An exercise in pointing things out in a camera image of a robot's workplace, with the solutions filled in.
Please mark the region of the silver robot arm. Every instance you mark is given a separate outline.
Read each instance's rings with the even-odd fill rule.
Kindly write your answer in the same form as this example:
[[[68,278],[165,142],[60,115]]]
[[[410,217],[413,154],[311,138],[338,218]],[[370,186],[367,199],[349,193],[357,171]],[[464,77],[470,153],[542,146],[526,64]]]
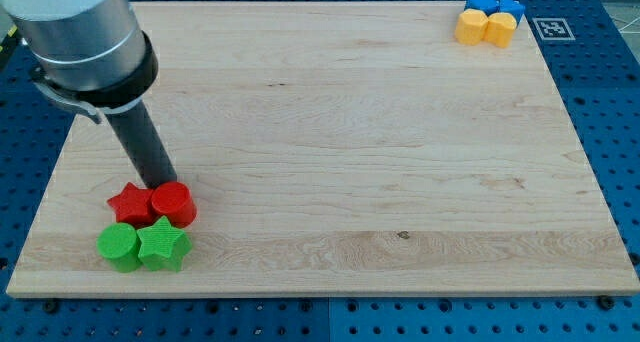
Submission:
[[[36,58],[36,88],[57,107],[100,122],[150,88],[158,62],[129,0],[1,0]]]

